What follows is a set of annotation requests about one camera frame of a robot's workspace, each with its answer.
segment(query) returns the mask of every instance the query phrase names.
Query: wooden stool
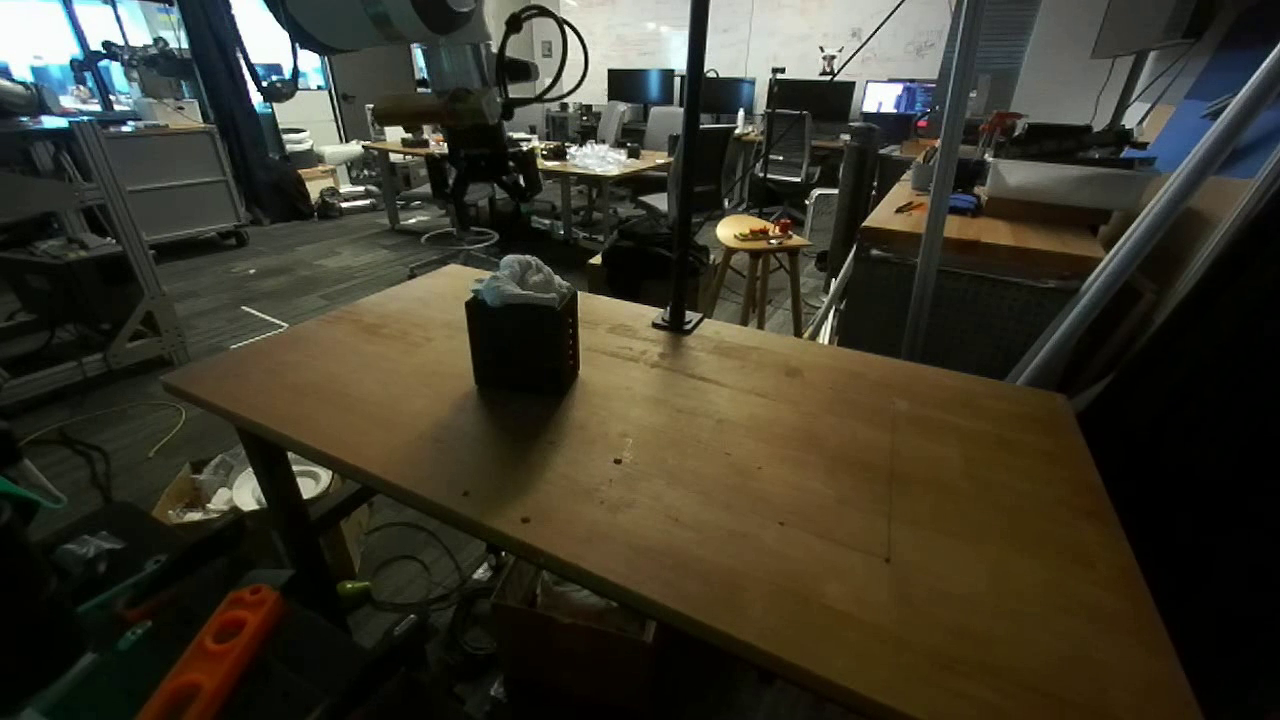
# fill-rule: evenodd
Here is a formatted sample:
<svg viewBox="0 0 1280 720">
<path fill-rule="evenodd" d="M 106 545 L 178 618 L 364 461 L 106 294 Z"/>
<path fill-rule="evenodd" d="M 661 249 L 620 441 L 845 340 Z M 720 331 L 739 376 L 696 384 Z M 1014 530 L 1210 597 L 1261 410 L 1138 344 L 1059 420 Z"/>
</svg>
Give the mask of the wooden stool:
<svg viewBox="0 0 1280 720">
<path fill-rule="evenodd" d="M 757 330 L 764 330 L 764 314 L 769 314 L 769 275 L 774 273 L 788 273 L 791 282 L 791 330 L 796 336 L 802 330 L 802 249 L 808 249 L 803 238 L 783 238 L 774 219 L 759 215 L 724 215 L 715 223 L 715 245 L 720 245 L 720 273 L 714 282 L 704 316 L 715 314 L 720 303 L 720 287 L 724 287 L 724 273 L 734 268 L 734 256 L 743 254 L 750 256 L 750 287 L 743 287 L 743 316 L 739 326 L 750 326 L 757 316 Z"/>
</svg>

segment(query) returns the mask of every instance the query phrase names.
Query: wooden table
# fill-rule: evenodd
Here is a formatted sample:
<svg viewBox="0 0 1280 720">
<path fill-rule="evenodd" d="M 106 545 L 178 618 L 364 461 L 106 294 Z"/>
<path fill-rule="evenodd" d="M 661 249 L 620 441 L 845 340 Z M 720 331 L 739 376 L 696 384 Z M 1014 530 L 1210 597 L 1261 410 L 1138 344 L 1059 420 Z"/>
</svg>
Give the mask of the wooden table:
<svg viewBox="0 0 1280 720">
<path fill-rule="evenodd" d="M 388 203 L 388 223 L 400 228 L 400 179 L 394 170 L 394 155 L 445 155 L 442 147 L 405 147 L 405 145 L 369 145 L 369 153 L 379 155 L 379 177 L 385 177 L 385 203 Z M 673 155 L 670 153 L 641 153 L 637 160 L 620 160 L 620 166 L 568 166 L 568 160 L 537 160 L 537 170 L 544 177 L 553 177 L 562 183 L 562 215 L 565 215 L 565 242 L 573 242 L 573 183 L 589 183 L 589 214 L 595 214 L 595 197 L 601 197 L 601 215 L 605 215 L 605 238 L 616 228 L 616 209 L 613 209 L 613 183 L 626 177 L 641 177 L 641 172 L 661 172 L 670 170 Z"/>
<path fill-rule="evenodd" d="M 720 273 L 714 282 L 704 314 L 710 316 L 715 314 L 724 275 L 734 268 L 734 256 L 743 254 L 750 256 L 750 275 L 743 275 L 739 326 L 750 326 L 757 316 L 757 330 L 764 330 L 769 275 L 780 268 L 780 273 L 788 273 L 788 285 L 791 285 L 791 331 L 802 336 L 803 331 L 803 326 L 802 326 L 802 254 L 808 249 L 808 242 L 796 238 L 796 233 L 780 233 L 764 215 L 720 215 L 715 245 L 720 245 Z"/>
<path fill-rule="evenodd" d="M 1198 716 L 1066 398 L 581 296 L 562 400 L 477 391 L 445 268 L 164 376 L 240 428 L 858 709 Z"/>
<path fill-rule="evenodd" d="M 645 177 L 645 172 L 661 172 L 670 170 L 673 155 L 670 153 L 641 153 L 637 160 L 620 160 L 620 166 L 568 166 L 568 160 L 537 160 L 537 170 L 544 177 L 553 177 L 562 183 L 562 219 L 565 219 L 565 238 L 573 242 L 573 183 L 589 183 L 589 214 L 595 214 L 595 197 L 601 197 L 601 215 L 605 215 L 605 242 L 613 242 L 616 233 L 616 203 L 613 203 L 613 183 L 626 179 L 626 177 Z"/>
<path fill-rule="evenodd" d="M 902 179 L 862 223 L 862 242 L 915 256 L 925 219 L 928 197 Z M 1026 282 L 1085 282 L 1104 262 L 1104 245 L 1090 223 L 1014 215 L 948 215 L 943 254 L 959 268 Z"/>
</svg>

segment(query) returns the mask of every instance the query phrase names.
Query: office chair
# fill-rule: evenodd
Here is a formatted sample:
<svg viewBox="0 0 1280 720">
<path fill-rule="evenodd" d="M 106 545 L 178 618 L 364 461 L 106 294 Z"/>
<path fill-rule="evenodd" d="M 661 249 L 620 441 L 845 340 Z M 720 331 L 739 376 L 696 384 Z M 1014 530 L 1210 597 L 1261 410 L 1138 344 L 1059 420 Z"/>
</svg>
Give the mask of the office chair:
<svg viewBox="0 0 1280 720">
<path fill-rule="evenodd" d="M 521 105 L 505 127 L 544 136 L 544 116 L 548 116 L 548 105 Z"/>
<path fill-rule="evenodd" d="M 803 110 L 769 110 L 764 111 L 764 147 L 757 177 L 764 183 L 803 188 L 816 179 L 808 166 L 813 116 Z"/>
<path fill-rule="evenodd" d="M 696 133 L 694 155 L 690 155 L 690 215 L 694 238 L 715 215 L 724 215 L 724 191 L 720 191 L 720 170 L 727 155 L 734 126 L 704 126 Z M 673 219 L 677 219 L 677 188 L 679 188 L 679 141 L 673 141 L 677 166 L 670 172 L 665 191 L 637 197 L 641 215 L 620 223 L 620 242 L 605 249 L 605 285 L 610 296 L 626 302 L 673 302 Z M 690 254 L 690 303 L 702 303 L 702 275 L 710 268 L 710 249 L 694 245 Z"/>
<path fill-rule="evenodd" d="M 769 110 L 759 155 L 751 166 L 750 209 L 757 215 L 803 219 L 803 197 L 816 188 L 820 170 L 808 160 L 813 116 L 803 110 Z"/>
<path fill-rule="evenodd" d="M 684 110 L 677 110 L 677 105 L 648 110 L 645 147 L 673 153 L 673 136 L 679 136 L 679 127 L 684 127 Z"/>
<path fill-rule="evenodd" d="M 605 105 L 601 126 L 595 126 L 595 145 L 620 147 L 626 127 L 641 126 L 645 110 L 641 105 Z"/>
<path fill-rule="evenodd" d="M 724 160 L 727 160 L 727 141 L 734 141 L 734 126 L 704 126 L 694 145 L 694 155 L 690 155 L 690 172 L 694 172 L 690 177 L 690 215 L 694 215 L 694 223 L 710 223 L 714 215 L 724 214 L 720 177 L 724 177 Z M 677 188 L 679 188 L 679 172 L 684 172 L 679 136 L 673 136 L 673 153 L 677 153 L 677 166 L 670 172 L 670 188 L 637 197 L 637 203 L 648 215 L 665 215 L 665 223 L 677 215 Z"/>
<path fill-rule="evenodd" d="M 537 155 L 513 147 L 500 127 L 451 127 L 449 155 L 427 155 L 427 177 L 451 228 L 423 233 L 420 245 L 449 245 L 449 262 L 481 268 L 497 263 L 509 238 L 529 233 L 526 203 L 544 188 Z"/>
</svg>

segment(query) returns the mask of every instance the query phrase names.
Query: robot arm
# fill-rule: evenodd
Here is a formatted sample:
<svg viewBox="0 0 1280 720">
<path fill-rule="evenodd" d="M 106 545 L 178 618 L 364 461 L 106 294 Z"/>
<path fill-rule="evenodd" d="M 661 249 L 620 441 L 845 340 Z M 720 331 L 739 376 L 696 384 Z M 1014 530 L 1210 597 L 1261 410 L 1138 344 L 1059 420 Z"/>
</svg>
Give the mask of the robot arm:
<svg viewBox="0 0 1280 720">
<path fill-rule="evenodd" d="M 423 45 L 431 98 L 398 98 L 378 110 L 405 126 L 500 126 L 505 91 L 486 29 L 486 0 L 270 0 L 279 29 L 320 58 Z"/>
</svg>

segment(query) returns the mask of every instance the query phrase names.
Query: cabinet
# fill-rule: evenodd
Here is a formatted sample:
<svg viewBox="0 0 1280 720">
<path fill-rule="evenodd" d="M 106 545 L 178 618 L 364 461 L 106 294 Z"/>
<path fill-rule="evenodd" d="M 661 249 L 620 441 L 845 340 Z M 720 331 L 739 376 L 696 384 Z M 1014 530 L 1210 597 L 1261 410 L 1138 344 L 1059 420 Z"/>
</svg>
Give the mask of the cabinet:
<svg viewBox="0 0 1280 720">
<path fill-rule="evenodd" d="M 188 356 L 154 245 L 240 233 L 244 209 L 214 127 L 106 133 L 91 121 L 0 126 L 0 410 L 133 365 Z"/>
</svg>

